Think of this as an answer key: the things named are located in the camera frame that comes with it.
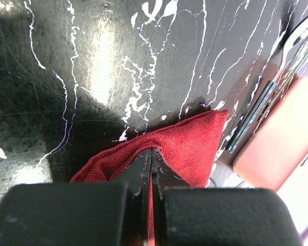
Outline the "dark red cloth napkin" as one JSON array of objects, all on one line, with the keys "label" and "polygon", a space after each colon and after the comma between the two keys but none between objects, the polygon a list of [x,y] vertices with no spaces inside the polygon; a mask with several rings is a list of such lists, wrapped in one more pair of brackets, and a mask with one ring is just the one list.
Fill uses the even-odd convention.
[{"label": "dark red cloth napkin", "polygon": [[228,111],[206,111],[104,150],[72,177],[60,245],[194,245]]}]

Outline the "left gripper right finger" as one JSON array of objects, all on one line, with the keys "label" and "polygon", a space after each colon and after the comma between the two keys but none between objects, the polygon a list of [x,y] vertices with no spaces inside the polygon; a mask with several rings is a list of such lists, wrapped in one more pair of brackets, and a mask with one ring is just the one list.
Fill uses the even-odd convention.
[{"label": "left gripper right finger", "polygon": [[271,189],[196,188],[151,152],[155,245],[301,245]]}]

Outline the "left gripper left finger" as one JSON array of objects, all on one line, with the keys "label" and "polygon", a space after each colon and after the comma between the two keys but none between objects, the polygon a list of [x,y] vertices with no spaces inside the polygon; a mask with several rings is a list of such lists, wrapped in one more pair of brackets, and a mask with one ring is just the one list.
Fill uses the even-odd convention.
[{"label": "left gripper left finger", "polygon": [[148,245],[151,149],[111,181],[20,184],[0,202],[0,245]]}]

